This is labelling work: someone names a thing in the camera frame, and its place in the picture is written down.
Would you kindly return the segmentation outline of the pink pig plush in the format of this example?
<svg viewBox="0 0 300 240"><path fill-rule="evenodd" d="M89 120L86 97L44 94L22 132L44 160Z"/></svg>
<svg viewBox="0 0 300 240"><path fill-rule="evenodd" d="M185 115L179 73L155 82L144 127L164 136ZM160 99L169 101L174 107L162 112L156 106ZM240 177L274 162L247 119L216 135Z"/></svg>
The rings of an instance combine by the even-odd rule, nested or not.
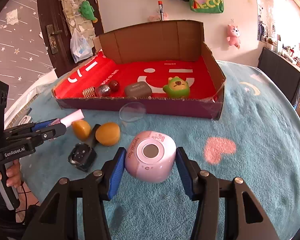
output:
<svg viewBox="0 0 300 240"><path fill-rule="evenodd" d="M157 12L155 15L150 15L148 17L148 22L157 22L157 21L165 21L168 20L168 14L163 13L163 18L160 12Z"/></svg>

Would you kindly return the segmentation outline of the white square device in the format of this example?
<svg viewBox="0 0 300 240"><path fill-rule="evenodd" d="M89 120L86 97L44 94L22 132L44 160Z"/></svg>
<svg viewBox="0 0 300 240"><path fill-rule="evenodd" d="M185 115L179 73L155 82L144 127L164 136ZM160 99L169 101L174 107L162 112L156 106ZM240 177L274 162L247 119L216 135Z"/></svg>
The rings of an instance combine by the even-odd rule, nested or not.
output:
<svg viewBox="0 0 300 240"><path fill-rule="evenodd" d="M25 115L22 117L22 119L19 122L19 125L28 124L32 122L32 117L29 115Z"/></svg>

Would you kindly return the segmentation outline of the clear plastic cup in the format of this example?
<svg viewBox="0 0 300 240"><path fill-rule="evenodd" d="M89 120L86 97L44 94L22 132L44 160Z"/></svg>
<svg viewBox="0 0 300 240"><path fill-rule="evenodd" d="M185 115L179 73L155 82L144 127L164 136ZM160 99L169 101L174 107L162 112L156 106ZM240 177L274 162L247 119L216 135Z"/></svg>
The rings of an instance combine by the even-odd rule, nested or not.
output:
<svg viewBox="0 0 300 240"><path fill-rule="evenodd" d="M129 102L119 111L121 132L135 136L149 129L146 107L140 102Z"/></svg>

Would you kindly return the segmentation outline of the white plastic bag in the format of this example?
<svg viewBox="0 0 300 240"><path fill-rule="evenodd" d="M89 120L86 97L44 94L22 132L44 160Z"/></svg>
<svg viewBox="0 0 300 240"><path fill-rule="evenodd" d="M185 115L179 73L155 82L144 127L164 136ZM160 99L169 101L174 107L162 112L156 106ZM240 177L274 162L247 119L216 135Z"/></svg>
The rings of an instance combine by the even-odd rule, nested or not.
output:
<svg viewBox="0 0 300 240"><path fill-rule="evenodd" d="M74 29L70 39L70 51L75 63L93 56L92 48L77 29Z"/></svg>

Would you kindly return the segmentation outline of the black nail polish bottle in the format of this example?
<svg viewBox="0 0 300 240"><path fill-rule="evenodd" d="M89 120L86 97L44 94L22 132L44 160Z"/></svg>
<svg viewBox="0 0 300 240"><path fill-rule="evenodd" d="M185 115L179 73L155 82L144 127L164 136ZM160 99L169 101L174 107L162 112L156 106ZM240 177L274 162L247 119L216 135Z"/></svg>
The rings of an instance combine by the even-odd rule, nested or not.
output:
<svg viewBox="0 0 300 240"><path fill-rule="evenodd" d="M68 162L78 170L88 172L93 165L93 162L97 157L95 147L99 144L95 134L100 126L100 124L96 124L87 140L85 142L77 143L69 154Z"/></svg>

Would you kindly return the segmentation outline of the pink plush on wall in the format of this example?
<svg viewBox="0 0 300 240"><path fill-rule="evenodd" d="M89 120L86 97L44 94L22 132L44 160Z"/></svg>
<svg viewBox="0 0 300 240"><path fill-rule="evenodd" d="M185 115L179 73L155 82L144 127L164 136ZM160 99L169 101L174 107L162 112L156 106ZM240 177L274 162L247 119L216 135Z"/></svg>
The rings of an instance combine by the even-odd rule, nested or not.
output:
<svg viewBox="0 0 300 240"><path fill-rule="evenodd" d="M229 46L235 46L237 49L240 48L240 31L238 29L238 26L234 26L234 25L228 25L228 36L227 36L227 42L229 44Z"/></svg>

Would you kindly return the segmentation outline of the green squishy toy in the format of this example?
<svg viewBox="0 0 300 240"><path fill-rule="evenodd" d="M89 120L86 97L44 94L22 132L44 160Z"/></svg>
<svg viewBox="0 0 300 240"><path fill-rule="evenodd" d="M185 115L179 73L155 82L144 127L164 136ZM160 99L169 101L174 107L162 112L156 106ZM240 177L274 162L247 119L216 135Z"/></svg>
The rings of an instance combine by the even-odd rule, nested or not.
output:
<svg viewBox="0 0 300 240"><path fill-rule="evenodd" d="M162 88L169 98L185 99L190 95L189 84L178 76L169 77L168 84Z"/></svg>

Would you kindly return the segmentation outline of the glitter nail polish bottle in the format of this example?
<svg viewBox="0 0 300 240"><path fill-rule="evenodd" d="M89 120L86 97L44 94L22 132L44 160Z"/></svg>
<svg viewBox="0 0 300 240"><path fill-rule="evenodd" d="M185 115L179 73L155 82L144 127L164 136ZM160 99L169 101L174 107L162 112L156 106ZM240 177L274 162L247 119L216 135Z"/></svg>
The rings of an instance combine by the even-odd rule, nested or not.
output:
<svg viewBox="0 0 300 240"><path fill-rule="evenodd" d="M111 94L118 92L119 88L119 82L117 80L111 80L107 84L95 88L95 93L97 97L109 97Z"/></svg>

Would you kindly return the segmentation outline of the green plush toy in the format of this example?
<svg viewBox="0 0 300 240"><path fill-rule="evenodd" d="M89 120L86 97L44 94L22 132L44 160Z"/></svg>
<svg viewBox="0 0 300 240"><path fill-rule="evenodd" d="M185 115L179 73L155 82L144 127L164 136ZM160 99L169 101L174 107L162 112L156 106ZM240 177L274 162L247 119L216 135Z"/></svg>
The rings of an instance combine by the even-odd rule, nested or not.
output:
<svg viewBox="0 0 300 240"><path fill-rule="evenodd" d="M92 22L96 23L98 19L94 15L94 9L90 5L88 1L83 1L79 6L78 11L82 14L84 18L87 20L91 20Z"/></svg>

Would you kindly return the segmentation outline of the pink My Melody device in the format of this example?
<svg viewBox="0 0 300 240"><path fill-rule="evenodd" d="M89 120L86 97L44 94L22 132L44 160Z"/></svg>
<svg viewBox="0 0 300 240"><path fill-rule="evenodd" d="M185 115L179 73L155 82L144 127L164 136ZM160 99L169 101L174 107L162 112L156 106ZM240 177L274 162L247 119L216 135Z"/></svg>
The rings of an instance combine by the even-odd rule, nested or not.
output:
<svg viewBox="0 0 300 240"><path fill-rule="evenodd" d="M175 141L170 136L143 131L135 136L127 150L126 171L138 180L161 183L171 173L176 149Z"/></svg>

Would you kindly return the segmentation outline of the pink nail polish bottle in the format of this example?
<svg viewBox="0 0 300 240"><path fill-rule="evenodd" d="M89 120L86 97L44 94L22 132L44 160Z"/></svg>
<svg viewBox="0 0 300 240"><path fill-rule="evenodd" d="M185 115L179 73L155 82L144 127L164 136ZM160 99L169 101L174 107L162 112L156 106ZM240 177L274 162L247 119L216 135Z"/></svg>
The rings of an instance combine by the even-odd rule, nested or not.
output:
<svg viewBox="0 0 300 240"><path fill-rule="evenodd" d="M63 124L66 128L68 128L69 126L71 126L71 124L75 121L78 120L82 120L84 119L84 115L81 109L63 117L63 118L57 118L55 120L53 120L51 123L48 124L48 126L52 126L55 124Z"/></svg>

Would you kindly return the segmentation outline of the dark side table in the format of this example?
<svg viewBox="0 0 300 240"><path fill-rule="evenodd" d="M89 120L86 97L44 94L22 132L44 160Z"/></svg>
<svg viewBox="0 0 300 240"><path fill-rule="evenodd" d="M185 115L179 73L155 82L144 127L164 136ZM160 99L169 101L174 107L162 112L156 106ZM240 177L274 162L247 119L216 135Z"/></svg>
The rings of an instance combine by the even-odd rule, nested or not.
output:
<svg viewBox="0 0 300 240"><path fill-rule="evenodd" d="M258 58L258 66L277 85L294 106L300 99L300 68L264 47Z"/></svg>

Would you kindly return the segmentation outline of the hanging pocket organizer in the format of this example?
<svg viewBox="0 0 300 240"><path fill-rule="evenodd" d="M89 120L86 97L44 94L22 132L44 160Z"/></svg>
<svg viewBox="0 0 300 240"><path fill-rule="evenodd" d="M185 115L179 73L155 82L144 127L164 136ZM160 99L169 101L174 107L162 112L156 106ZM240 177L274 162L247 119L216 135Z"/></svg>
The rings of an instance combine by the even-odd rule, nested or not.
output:
<svg viewBox="0 0 300 240"><path fill-rule="evenodd" d="M95 29L93 22L85 18L79 11L80 5L85 0L60 0L63 8L65 21L69 27L71 35L76 29L87 40L91 48L94 47L93 39Z"/></svg>

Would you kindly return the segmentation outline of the orange capped tube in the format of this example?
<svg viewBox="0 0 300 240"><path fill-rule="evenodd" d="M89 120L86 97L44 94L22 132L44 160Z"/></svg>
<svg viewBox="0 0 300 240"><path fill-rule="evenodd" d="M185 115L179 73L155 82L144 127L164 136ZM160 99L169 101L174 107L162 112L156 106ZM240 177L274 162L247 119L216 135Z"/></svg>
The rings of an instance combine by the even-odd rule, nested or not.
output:
<svg viewBox="0 0 300 240"><path fill-rule="evenodd" d="M159 14L160 14L160 20L164 20L164 10L163 10L163 3L162 1L158 1L158 6L159 6Z"/></svg>

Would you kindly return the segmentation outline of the red Miniso bag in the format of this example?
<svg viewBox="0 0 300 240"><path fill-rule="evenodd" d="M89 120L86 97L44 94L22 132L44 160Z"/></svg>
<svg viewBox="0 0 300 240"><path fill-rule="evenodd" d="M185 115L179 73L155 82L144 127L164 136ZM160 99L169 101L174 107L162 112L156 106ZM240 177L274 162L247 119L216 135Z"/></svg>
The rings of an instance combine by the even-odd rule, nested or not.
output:
<svg viewBox="0 0 300 240"><path fill-rule="evenodd" d="M178 76L189 84L191 99L210 98L216 94L219 85L213 81L204 58L200 56L194 62L187 61L151 61L117 64L99 52L92 60L70 72L53 88L57 99L83 98L83 90L89 87L97 88L111 80L120 84L119 91L111 97L125 97L127 85L145 81L155 98L165 98L164 85L169 77Z"/></svg>

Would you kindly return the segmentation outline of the dark wooden door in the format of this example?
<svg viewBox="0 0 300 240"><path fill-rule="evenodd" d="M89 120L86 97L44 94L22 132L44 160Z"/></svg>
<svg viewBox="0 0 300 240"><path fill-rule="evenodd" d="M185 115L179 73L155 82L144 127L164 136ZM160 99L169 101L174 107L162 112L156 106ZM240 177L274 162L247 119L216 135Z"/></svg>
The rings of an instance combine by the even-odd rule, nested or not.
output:
<svg viewBox="0 0 300 240"><path fill-rule="evenodd" d="M96 36L104 33L101 15L98 7L98 0L88 0L95 10L95 16L98 21L93 24ZM66 23L66 18L62 12L60 0L37 0L38 18L45 45L48 47L48 55L56 72L57 77L69 72L77 66L70 51L70 29ZM52 25L54 31L61 31L55 36L57 53L51 52L49 37L47 34L47 25Z"/></svg>

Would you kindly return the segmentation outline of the teal fleece blanket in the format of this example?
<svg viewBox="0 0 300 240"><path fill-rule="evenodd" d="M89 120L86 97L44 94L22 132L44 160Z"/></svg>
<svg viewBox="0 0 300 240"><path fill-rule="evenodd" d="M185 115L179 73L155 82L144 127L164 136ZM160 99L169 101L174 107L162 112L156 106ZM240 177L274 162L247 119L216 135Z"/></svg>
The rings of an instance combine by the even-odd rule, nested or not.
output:
<svg viewBox="0 0 300 240"><path fill-rule="evenodd" d="M132 177L126 161L110 201L101 176L68 162L72 130L21 160L42 202L25 239L291 239L300 228L300 118L261 70L220 62L226 75L220 119L147 114L130 124L108 111L84 111L92 125L122 127L118 144L96 146L93 170L150 130L177 146L162 183Z"/></svg>

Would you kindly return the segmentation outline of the orange round puck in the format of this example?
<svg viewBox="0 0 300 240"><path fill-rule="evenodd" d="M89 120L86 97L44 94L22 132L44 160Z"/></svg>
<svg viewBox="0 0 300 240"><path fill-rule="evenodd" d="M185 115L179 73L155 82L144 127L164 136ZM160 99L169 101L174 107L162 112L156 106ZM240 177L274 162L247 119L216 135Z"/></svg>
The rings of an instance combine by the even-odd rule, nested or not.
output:
<svg viewBox="0 0 300 240"><path fill-rule="evenodd" d="M85 120L77 120L71 124L72 130L77 139L86 141L91 133L91 127Z"/></svg>
<svg viewBox="0 0 300 240"><path fill-rule="evenodd" d="M113 146L120 140L121 132L117 123L102 124L95 132L96 140L103 146Z"/></svg>

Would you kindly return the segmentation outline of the cardboard box tray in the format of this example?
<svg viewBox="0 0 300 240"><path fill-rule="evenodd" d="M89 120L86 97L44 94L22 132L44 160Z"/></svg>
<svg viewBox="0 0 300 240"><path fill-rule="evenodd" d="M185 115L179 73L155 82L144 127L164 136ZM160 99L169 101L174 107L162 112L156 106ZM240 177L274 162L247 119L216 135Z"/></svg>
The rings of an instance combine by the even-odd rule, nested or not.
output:
<svg viewBox="0 0 300 240"><path fill-rule="evenodd" d="M194 20L142 23L94 39L96 54L52 89L63 108L118 111L136 101L151 114L219 119L226 77Z"/></svg>

